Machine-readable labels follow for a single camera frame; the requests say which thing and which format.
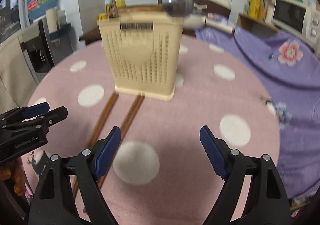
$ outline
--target blue rubber pad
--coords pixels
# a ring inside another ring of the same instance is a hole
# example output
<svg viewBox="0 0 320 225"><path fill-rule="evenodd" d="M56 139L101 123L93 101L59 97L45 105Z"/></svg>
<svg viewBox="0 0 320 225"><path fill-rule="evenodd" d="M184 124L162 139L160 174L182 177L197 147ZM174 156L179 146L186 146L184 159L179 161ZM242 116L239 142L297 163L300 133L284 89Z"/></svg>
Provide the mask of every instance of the blue rubber pad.
<svg viewBox="0 0 320 225"><path fill-rule="evenodd" d="M49 111L49 104L47 102L43 102L31 107L27 107L26 110L23 113L23 117L26 119L30 119L39 115L42 115L44 113L47 113Z"/></svg>
<svg viewBox="0 0 320 225"><path fill-rule="evenodd" d="M114 132L109 137L108 142L101 150L99 156L97 157L96 161L96 169L94 171L94 177L99 179L103 175L106 174L107 170L109 169L113 156L117 152L117 149L120 145L121 141L121 131L120 128L116 127Z"/></svg>
<svg viewBox="0 0 320 225"><path fill-rule="evenodd" d="M200 141L215 173L221 176L223 180L226 180L228 173L224 164L224 157L214 142L214 138L205 127L202 127L200 130Z"/></svg>

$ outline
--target metal screw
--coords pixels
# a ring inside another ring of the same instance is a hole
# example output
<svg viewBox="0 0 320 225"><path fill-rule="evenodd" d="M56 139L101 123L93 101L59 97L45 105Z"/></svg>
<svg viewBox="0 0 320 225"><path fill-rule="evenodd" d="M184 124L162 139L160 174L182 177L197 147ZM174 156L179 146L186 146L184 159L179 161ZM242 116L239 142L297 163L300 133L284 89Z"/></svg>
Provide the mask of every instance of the metal screw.
<svg viewBox="0 0 320 225"><path fill-rule="evenodd" d="M51 161L56 161L58 158L59 158L58 155L52 155L52 156L50 157Z"/></svg>
<svg viewBox="0 0 320 225"><path fill-rule="evenodd" d="M231 154L233 154L234 156L239 155L239 150L238 149L231 149Z"/></svg>
<svg viewBox="0 0 320 225"><path fill-rule="evenodd" d="M267 154L263 155L263 159L266 161L269 161L271 159L271 157Z"/></svg>
<svg viewBox="0 0 320 225"><path fill-rule="evenodd" d="M90 155L90 153L91 153L90 149L85 149L82 151L82 155L84 155L84 156L88 156L88 155Z"/></svg>

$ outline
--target microwave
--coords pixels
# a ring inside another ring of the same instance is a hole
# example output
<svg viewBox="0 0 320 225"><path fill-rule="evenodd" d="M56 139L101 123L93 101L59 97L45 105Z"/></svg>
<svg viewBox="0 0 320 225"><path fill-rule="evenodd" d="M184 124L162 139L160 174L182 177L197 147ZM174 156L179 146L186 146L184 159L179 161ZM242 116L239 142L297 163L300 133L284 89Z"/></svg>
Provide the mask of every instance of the microwave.
<svg viewBox="0 0 320 225"><path fill-rule="evenodd" d="M276 0L271 22L315 49L320 36L320 12L294 0Z"/></svg>

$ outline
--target basket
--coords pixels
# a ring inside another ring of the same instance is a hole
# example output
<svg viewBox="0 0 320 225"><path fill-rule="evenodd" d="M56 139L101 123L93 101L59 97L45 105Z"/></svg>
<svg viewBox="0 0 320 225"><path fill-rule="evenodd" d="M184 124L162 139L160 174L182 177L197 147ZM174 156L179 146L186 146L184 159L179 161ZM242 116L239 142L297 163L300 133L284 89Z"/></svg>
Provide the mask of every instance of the basket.
<svg viewBox="0 0 320 225"><path fill-rule="evenodd" d="M99 21L116 91L172 99L182 25L164 12Z"/></svg>

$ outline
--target round table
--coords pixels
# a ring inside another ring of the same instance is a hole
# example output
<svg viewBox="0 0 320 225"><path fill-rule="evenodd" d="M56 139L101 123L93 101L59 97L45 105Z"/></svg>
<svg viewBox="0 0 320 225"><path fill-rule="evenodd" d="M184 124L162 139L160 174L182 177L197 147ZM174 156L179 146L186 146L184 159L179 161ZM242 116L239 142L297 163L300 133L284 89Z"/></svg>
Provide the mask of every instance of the round table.
<svg viewBox="0 0 320 225"><path fill-rule="evenodd" d="M50 128L47 145L23 156L33 190L36 172L45 165L43 150L49 157L81 152L113 91L101 41L70 55L39 84L29 105L47 101L50 109L65 106L69 114ZM204 222L224 182L200 143L204 125L230 148L248 156L269 154L276 164L278 122L261 96L268 97L266 89L242 62L215 45L183 36L173 99L144 99L102 187L118 223ZM119 94L100 139L113 126L121 126L134 100L133 95ZM233 219L242 214L249 184L246 177ZM76 205L80 216L88 219L79 192Z"/></svg>

